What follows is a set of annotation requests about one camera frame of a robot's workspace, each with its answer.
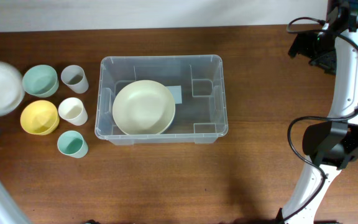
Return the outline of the yellow bowl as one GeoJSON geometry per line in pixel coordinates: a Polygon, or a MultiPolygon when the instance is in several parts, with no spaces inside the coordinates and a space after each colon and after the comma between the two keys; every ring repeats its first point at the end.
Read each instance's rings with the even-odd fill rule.
{"type": "Polygon", "coordinates": [[[34,135],[48,135],[56,130],[60,117],[57,107],[47,100],[37,100],[27,105],[21,113],[22,129],[34,135]]]}

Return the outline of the grey cup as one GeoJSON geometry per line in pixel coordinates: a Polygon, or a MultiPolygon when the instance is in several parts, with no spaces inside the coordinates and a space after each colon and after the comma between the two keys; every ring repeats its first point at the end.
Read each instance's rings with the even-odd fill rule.
{"type": "Polygon", "coordinates": [[[62,82],[77,94],[85,93],[89,83],[85,71],[78,65],[69,65],[61,73],[62,82]]]}

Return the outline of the beige plate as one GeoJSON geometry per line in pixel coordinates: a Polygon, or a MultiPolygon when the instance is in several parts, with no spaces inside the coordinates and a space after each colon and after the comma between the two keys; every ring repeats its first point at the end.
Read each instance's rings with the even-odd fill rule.
{"type": "Polygon", "coordinates": [[[125,86],[116,96],[112,116],[127,135],[161,134],[175,117],[175,100],[170,90],[152,80],[125,86]]]}

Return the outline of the white bowl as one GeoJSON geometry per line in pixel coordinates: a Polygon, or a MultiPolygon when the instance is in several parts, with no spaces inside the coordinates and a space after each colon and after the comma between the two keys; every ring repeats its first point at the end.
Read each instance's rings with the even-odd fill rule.
{"type": "Polygon", "coordinates": [[[14,111],[25,96],[22,75],[12,65],[0,61],[0,116],[14,111]]]}

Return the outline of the green bowl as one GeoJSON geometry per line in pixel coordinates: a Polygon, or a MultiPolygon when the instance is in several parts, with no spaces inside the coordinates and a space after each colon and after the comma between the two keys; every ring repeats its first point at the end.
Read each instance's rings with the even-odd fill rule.
{"type": "Polygon", "coordinates": [[[57,72],[49,65],[36,65],[25,73],[22,86],[25,92],[32,96],[50,97],[59,87],[57,72]]]}

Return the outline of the cream cup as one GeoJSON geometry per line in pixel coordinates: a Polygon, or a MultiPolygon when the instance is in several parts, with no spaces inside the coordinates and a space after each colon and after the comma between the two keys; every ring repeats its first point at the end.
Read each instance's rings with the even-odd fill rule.
{"type": "Polygon", "coordinates": [[[58,114],[62,119],[75,126],[81,126],[88,120],[83,102],[75,97],[63,100],[58,107],[58,114]]]}

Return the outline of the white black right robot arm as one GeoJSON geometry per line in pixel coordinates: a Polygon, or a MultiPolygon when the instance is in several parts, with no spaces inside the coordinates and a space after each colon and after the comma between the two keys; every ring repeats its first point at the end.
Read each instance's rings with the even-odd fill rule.
{"type": "Polygon", "coordinates": [[[327,117],[312,116],[296,156],[304,162],[277,223],[313,223],[333,180],[358,159],[358,1],[329,1],[319,29],[298,30],[288,52],[333,74],[334,98],[327,117]]]}

